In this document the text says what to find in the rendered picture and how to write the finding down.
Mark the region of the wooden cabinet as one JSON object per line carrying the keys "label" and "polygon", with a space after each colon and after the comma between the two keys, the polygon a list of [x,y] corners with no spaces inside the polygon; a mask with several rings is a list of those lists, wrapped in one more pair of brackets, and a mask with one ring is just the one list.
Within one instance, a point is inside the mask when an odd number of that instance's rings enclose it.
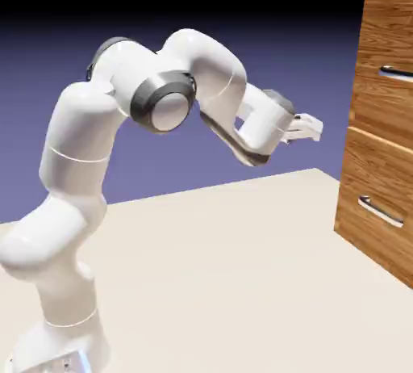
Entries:
{"label": "wooden cabinet", "polygon": [[365,0],[334,229],[413,289],[413,0]]}

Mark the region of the wooden drawer front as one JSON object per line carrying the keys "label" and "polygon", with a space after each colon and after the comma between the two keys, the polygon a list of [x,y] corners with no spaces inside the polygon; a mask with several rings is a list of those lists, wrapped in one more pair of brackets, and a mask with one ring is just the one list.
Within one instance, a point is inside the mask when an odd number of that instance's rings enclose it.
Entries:
{"label": "wooden drawer front", "polygon": [[413,0],[365,0],[349,112],[351,126],[413,150],[413,80],[383,65],[413,72]]}
{"label": "wooden drawer front", "polygon": [[[394,227],[361,207],[361,195],[404,225]],[[334,229],[413,289],[413,150],[348,128]]]}

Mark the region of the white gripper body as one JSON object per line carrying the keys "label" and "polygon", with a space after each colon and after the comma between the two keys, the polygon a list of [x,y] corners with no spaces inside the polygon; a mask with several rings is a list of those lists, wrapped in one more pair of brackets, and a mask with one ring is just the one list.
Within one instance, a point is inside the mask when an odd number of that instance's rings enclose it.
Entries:
{"label": "white gripper body", "polygon": [[318,142],[323,133],[323,122],[306,113],[297,114],[284,132],[282,142],[289,144],[293,140],[311,139]]}

